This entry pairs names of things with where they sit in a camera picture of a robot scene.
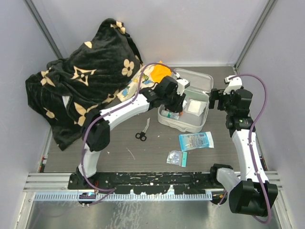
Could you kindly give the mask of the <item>grey medicine kit case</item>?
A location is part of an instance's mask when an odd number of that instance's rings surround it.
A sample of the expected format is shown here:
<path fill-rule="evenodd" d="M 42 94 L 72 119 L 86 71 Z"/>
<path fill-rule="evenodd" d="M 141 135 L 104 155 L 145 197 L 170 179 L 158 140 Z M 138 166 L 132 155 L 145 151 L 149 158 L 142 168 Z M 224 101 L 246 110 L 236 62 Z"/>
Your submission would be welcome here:
<path fill-rule="evenodd" d="M 214 85 L 212 76 L 204 73 L 198 73 L 182 68 L 176 68 L 175 71 L 183 78 L 190 81 L 184 93 L 185 105 L 182 114 L 177 117 L 169 117 L 165 107 L 161 105 L 158 108 L 158 121 L 160 124 L 175 128 L 181 132 L 198 133 L 202 130 L 208 115 L 209 93 Z M 188 113 L 190 100 L 201 101 L 205 103 L 203 112 L 200 115 Z"/>

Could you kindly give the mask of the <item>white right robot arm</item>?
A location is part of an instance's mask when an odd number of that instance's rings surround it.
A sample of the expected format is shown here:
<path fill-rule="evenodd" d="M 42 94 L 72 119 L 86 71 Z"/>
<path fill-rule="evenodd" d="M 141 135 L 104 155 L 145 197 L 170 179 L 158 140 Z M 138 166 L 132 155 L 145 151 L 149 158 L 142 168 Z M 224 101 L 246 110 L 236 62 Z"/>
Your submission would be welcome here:
<path fill-rule="evenodd" d="M 228 194 L 232 213 L 269 217 L 271 207 L 278 195 L 277 185 L 271 184 L 261 165 L 256 145 L 254 121 L 250 117 L 253 94 L 244 89 L 212 89 L 209 108 L 225 111 L 226 128 L 234 143 L 240 165 L 240 176 L 229 165 L 214 164 L 211 167 L 209 182 L 211 186 L 223 186 Z"/>

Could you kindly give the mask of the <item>white gauze pad packet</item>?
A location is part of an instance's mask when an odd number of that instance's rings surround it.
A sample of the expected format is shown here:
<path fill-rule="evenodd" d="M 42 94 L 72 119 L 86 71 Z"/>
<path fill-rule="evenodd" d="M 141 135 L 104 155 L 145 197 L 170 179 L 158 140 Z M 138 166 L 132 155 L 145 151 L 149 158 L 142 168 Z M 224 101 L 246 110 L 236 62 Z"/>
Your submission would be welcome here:
<path fill-rule="evenodd" d="M 207 106 L 207 102 L 190 99 L 185 111 L 189 114 L 200 116 Z"/>

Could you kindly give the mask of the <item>black handled scissors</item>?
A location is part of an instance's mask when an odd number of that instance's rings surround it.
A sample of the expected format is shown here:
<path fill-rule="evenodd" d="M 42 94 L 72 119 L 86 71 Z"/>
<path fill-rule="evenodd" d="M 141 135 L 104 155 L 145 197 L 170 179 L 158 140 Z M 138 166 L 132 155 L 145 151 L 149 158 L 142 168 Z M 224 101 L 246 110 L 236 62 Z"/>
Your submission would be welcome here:
<path fill-rule="evenodd" d="M 147 139 L 146 132 L 147 132 L 147 129 L 149 128 L 149 125 L 150 125 L 150 118 L 147 119 L 145 128 L 141 132 L 136 133 L 135 138 L 139 139 L 143 142 L 146 141 L 146 139 Z"/>

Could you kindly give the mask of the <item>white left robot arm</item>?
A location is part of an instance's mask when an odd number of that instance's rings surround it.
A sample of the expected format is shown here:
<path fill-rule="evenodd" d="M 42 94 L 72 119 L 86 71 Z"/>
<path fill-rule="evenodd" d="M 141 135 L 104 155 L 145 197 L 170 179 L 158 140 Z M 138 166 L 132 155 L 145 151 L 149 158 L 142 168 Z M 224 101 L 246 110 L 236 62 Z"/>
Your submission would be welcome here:
<path fill-rule="evenodd" d="M 164 77 L 154 88 L 145 87 L 135 96 L 108 109 L 94 108 L 86 117 L 83 131 L 83 152 L 78 165 L 78 183 L 84 189 L 95 185 L 97 162 L 101 151 L 110 143 L 110 132 L 122 122 L 163 105 L 172 113 L 183 110 L 185 89 L 190 82 L 183 78 Z"/>

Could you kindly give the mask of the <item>small bag with teal header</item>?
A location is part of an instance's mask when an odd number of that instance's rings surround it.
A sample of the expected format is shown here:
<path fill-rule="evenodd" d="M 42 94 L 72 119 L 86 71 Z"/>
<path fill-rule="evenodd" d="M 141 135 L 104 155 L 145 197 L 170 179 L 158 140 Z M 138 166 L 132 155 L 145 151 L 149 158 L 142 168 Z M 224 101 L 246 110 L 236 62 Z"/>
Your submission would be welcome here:
<path fill-rule="evenodd" d="M 187 156 L 188 156 L 187 152 L 173 150 L 173 151 L 169 152 L 167 159 L 166 159 L 166 163 L 172 164 L 172 165 L 177 165 L 180 167 L 186 167 Z"/>

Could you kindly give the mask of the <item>white bottle green label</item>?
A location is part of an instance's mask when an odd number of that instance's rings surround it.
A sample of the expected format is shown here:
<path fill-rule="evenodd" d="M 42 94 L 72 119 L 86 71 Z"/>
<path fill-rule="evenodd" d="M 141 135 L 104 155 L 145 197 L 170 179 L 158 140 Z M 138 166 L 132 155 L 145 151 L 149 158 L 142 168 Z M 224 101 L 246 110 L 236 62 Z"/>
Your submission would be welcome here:
<path fill-rule="evenodd" d="M 173 112 L 170 112 L 170 111 L 167 111 L 167 110 L 162 110 L 161 111 L 161 116 L 162 117 L 166 117 L 166 118 L 170 118 L 170 119 L 173 119 L 173 120 L 178 120 L 179 119 L 179 113 L 173 113 Z"/>

